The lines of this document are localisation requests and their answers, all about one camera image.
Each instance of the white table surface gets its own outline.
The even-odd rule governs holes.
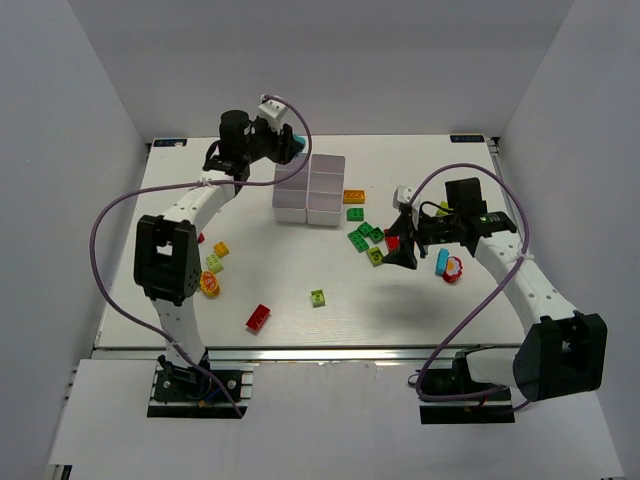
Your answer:
[[[184,147],[152,148],[143,187],[194,181],[204,153],[214,139],[192,138]],[[345,155],[345,188],[365,189],[365,220],[388,227],[397,217],[391,206],[399,184],[417,186],[443,165],[469,162],[493,170],[485,144],[452,144],[437,136],[320,136],[314,152]],[[252,180],[273,178],[274,165],[252,166]],[[505,211],[493,180],[475,170],[442,174],[425,189],[423,199],[446,199],[444,182],[478,176],[489,210]],[[160,214],[184,191],[148,194],[137,201],[133,222],[111,293],[126,310],[158,324],[151,303],[133,281],[135,225],[144,214]],[[272,187],[244,188],[204,229],[204,257],[224,241],[231,253],[218,274],[221,293],[209,299],[195,294],[198,328],[212,347],[409,346],[438,344],[493,288],[493,278],[457,245],[451,254],[464,265],[462,279],[446,284],[435,276],[438,247],[419,261],[418,271],[392,265],[373,268],[346,237],[357,223],[344,218],[339,227],[278,224],[271,208]],[[379,245],[386,253],[384,243]],[[323,289],[327,305],[312,308],[310,291]],[[258,304],[271,316],[258,335],[245,323]],[[455,344],[508,344],[522,341],[520,322],[506,297],[489,305]],[[99,347],[159,347],[160,337],[107,307]]]
[[[515,424],[420,425],[408,365],[264,364],[242,420],[146,418],[154,369],[83,360],[50,463],[82,480],[622,475],[595,393],[540,402]]]

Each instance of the red lego brick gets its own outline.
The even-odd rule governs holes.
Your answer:
[[[385,228],[385,235],[389,231],[388,228]],[[384,237],[384,241],[387,244],[387,250],[389,253],[393,252],[396,248],[400,246],[400,237]]]
[[[270,312],[271,310],[269,310],[264,305],[258,305],[256,311],[251,314],[251,318],[249,318],[249,321],[247,322],[247,327],[249,327],[255,333],[258,333],[258,331],[264,325],[264,322],[267,321]]]

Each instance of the green lego brick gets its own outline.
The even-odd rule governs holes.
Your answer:
[[[373,227],[369,225],[367,222],[362,222],[358,227],[358,231],[360,232],[360,235],[362,235],[363,237],[368,237],[369,234],[371,233],[371,230],[373,230]]]
[[[369,260],[371,260],[371,265],[374,267],[382,265],[382,252],[378,247],[373,247],[367,250],[367,256],[369,257]]]
[[[351,240],[351,243],[353,243],[353,246],[356,247],[356,250],[358,250],[359,253],[362,253],[369,248],[369,244],[357,230],[348,234],[347,238]]]
[[[324,306],[324,293],[322,290],[313,290],[311,292],[311,303],[313,303],[314,307]]]
[[[364,208],[349,208],[347,209],[347,221],[349,222],[361,222],[364,220]]]
[[[440,206],[442,208],[449,208],[449,204],[447,202],[440,202]],[[449,212],[445,212],[444,210],[440,210],[438,209],[438,211],[436,212],[436,217],[444,217],[445,215],[448,215]]]
[[[222,262],[215,253],[207,257],[207,267],[209,267],[209,271],[214,274],[224,270]]]
[[[384,232],[379,227],[376,227],[369,233],[369,238],[373,243],[380,243],[384,240]]]

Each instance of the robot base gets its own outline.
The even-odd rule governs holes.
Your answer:
[[[240,401],[242,389],[241,370],[212,370],[213,374],[227,386],[227,390],[234,402]],[[201,400],[207,397],[193,398],[185,394],[178,384],[169,381],[167,373],[158,365],[156,376],[151,388],[151,397],[147,408],[148,418],[239,418],[238,414],[228,403],[222,393],[218,393],[211,401]],[[244,414],[246,406],[239,407]]]
[[[429,369],[429,375],[422,383],[422,391],[429,395],[456,395],[487,390],[493,385],[464,383],[464,388],[455,381],[455,369]],[[515,423],[511,410],[511,392],[503,390],[479,401],[433,402],[420,404],[422,425]]]

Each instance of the lego brick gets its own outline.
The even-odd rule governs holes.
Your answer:
[[[349,233],[347,238],[351,240],[351,243],[353,243],[353,246],[356,247],[356,250],[358,250],[359,253],[362,253],[369,248],[369,244],[357,230]]]
[[[264,305],[258,305],[258,308],[256,308],[255,312],[253,312],[251,317],[249,317],[249,320],[246,323],[247,327],[255,333],[258,333],[264,325],[264,322],[267,321],[270,312],[271,310]]]
[[[371,261],[371,265],[373,265],[374,267],[382,265],[382,252],[378,247],[373,247],[367,250],[367,256]]]
[[[364,220],[364,208],[349,208],[347,210],[347,221],[362,222]]]
[[[442,274],[442,279],[447,283],[456,283],[462,276],[462,261],[458,257],[449,257],[447,269]]]
[[[449,259],[449,250],[447,250],[446,248],[441,248],[440,251],[438,252],[438,259],[436,260],[436,275],[438,275],[439,277],[441,277],[442,274],[447,269],[448,259]]]
[[[447,202],[440,202],[440,206],[442,208],[449,208],[449,204]],[[438,209],[438,211],[436,212],[436,217],[444,217],[445,215],[448,215],[449,212],[445,212],[444,210],[440,210]]]
[[[229,254],[229,249],[224,242],[218,242],[213,246],[213,252],[218,256],[218,258],[222,258]]]
[[[314,308],[324,306],[324,293],[322,290],[313,290],[311,292],[311,303],[313,303]]]
[[[369,232],[369,238],[373,243],[380,243],[384,239],[384,232],[379,227],[376,227]]]
[[[388,228],[384,229],[384,234],[386,235],[389,231]],[[400,237],[384,237],[384,243],[387,244],[387,251],[389,253],[393,252],[396,248],[400,246]]]
[[[345,190],[342,196],[342,203],[364,203],[364,190]]]
[[[200,275],[200,290],[208,297],[215,297],[220,293],[218,279],[209,270],[205,270]]]
[[[367,222],[362,222],[358,227],[358,232],[360,232],[360,235],[362,235],[363,237],[368,237],[371,233],[371,230],[373,230],[373,227]]]
[[[211,273],[219,273],[224,270],[222,262],[215,253],[212,253],[207,257],[207,267]]]

